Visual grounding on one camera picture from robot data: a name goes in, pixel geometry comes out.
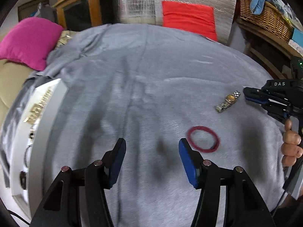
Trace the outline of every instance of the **white tray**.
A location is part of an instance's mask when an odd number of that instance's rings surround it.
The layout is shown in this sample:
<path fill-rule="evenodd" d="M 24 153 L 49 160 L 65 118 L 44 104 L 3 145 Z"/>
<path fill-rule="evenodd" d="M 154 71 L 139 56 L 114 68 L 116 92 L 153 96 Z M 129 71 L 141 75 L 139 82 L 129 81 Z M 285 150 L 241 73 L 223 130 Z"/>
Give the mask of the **white tray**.
<path fill-rule="evenodd" d="M 52 96 L 48 99 L 43 113 L 35 122 L 37 129 L 31 148 L 29 168 L 27 169 L 24 165 L 24 154 L 28 146 L 31 124 L 23 121 L 28 117 L 32 106 L 39 103 L 49 88 L 52 91 Z M 48 138 L 66 92 L 67 87 L 61 79 L 37 87 L 24 109 L 14 138 L 9 173 L 10 187 L 16 203 L 30 219 L 34 216 L 42 200 L 44 158 Z M 21 171 L 28 173 L 26 190 L 20 184 Z"/>

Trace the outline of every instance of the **beige sofa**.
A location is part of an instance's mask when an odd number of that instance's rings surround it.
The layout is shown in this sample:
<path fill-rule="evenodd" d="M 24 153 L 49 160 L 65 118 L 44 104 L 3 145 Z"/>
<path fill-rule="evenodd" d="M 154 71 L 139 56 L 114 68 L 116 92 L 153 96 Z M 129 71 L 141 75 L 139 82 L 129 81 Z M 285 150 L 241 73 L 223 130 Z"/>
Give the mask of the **beige sofa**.
<path fill-rule="evenodd" d="M 8 60 L 0 60 L 0 126 L 22 85 L 33 69 Z"/>

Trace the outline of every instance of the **magenta cushion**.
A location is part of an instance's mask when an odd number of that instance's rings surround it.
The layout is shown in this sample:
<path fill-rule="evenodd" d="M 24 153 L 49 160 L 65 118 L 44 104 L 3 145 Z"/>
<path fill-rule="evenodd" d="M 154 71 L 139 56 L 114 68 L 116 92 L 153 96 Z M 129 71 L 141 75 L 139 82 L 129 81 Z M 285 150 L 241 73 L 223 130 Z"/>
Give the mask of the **magenta cushion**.
<path fill-rule="evenodd" d="M 46 58 L 57 44 L 63 27 L 47 19 L 26 18 L 20 21 L 0 42 L 0 60 L 24 63 L 43 71 Z"/>

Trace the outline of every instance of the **red bangle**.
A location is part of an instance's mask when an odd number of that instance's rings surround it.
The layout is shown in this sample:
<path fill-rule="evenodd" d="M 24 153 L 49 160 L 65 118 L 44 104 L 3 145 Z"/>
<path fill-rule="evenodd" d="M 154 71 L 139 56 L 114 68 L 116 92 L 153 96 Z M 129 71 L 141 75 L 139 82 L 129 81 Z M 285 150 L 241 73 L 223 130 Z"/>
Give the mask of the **red bangle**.
<path fill-rule="evenodd" d="M 215 139 L 215 143 L 214 143 L 213 147 L 211 147 L 209 149 L 203 149 L 203 148 L 200 148 L 199 146 L 197 146 L 191 138 L 191 134 L 195 130 L 202 130 L 202 131 L 210 133 L 213 136 L 213 138 Z M 219 144 L 220 144 L 220 139 L 217 136 L 217 134 L 206 126 L 195 126 L 195 127 L 190 128 L 187 132 L 187 140 L 192 147 L 194 147 L 196 150 L 198 150 L 202 153 L 212 153 L 218 149 Z"/>

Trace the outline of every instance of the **wooden table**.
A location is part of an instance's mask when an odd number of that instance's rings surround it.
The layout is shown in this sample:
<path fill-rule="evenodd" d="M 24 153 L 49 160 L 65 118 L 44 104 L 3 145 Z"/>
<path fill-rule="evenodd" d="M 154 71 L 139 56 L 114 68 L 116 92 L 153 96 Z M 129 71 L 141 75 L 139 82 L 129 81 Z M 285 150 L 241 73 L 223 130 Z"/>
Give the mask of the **wooden table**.
<path fill-rule="evenodd" d="M 256 35 L 261 40 L 266 41 L 268 44 L 272 45 L 274 48 L 276 48 L 281 54 L 285 57 L 287 57 L 289 60 L 293 56 L 302 57 L 295 49 L 293 49 L 286 41 L 278 38 L 274 34 L 264 30 L 263 28 L 256 26 L 250 22 L 244 21 L 240 18 L 237 19 L 237 23 L 240 28 L 244 29 L 245 31 L 248 31 L 254 35 Z M 285 77 L 282 75 L 280 70 L 277 68 L 277 65 L 272 63 L 270 59 L 267 59 L 264 57 L 258 50 L 256 50 L 252 45 L 252 41 L 249 38 L 246 38 L 248 40 L 248 44 L 245 48 L 245 54 L 248 52 L 254 54 L 257 56 L 271 71 L 276 75 L 276 78 L 278 79 L 284 79 Z"/>

